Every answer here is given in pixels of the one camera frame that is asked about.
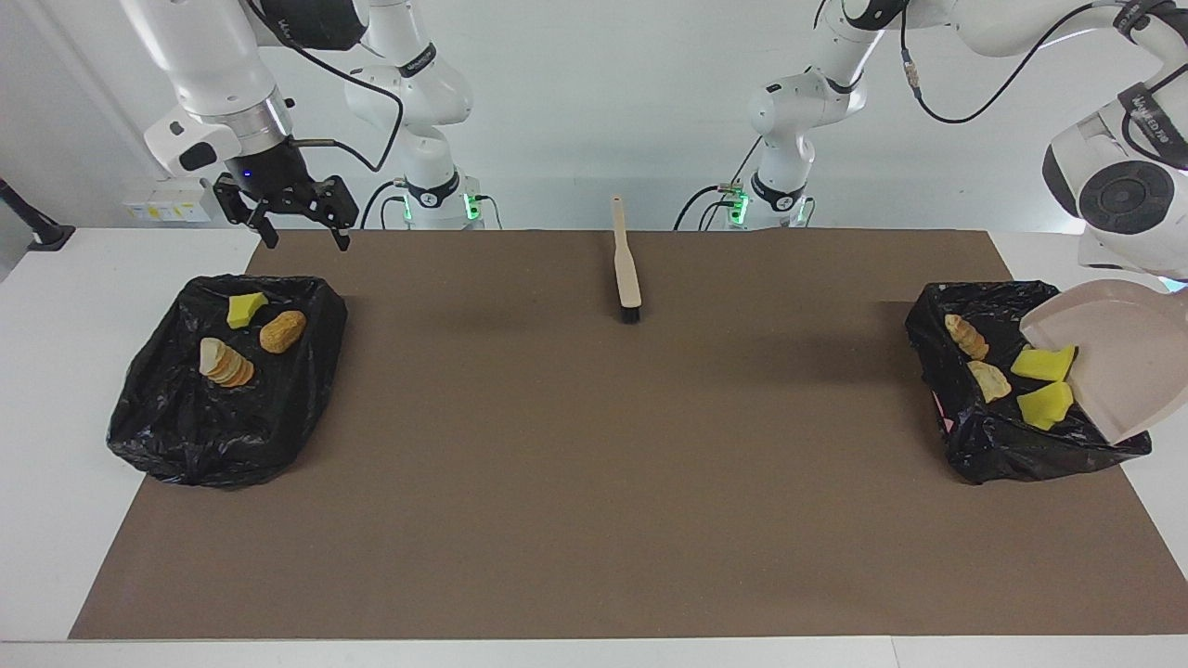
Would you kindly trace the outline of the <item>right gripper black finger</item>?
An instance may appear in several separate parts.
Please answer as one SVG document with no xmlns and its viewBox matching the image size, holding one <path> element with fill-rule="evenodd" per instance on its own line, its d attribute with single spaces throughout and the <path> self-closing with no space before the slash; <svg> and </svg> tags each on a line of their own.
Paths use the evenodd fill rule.
<svg viewBox="0 0 1188 668">
<path fill-rule="evenodd" d="M 244 190 L 234 181 L 232 174 L 220 174 L 219 178 L 213 182 L 213 195 L 229 223 L 242 225 L 255 233 L 266 248 L 276 248 L 278 232 L 268 219 L 271 208 L 267 198 L 260 198 L 253 203 L 253 207 L 249 207 Z"/>
<path fill-rule="evenodd" d="M 297 203 L 302 216 L 330 231 L 340 252 L 350 247 L 349 229 L 358 221 L 359 207 L 342 177 L 335 174 L 321 181 L 301 179 Z"/>
</svg>

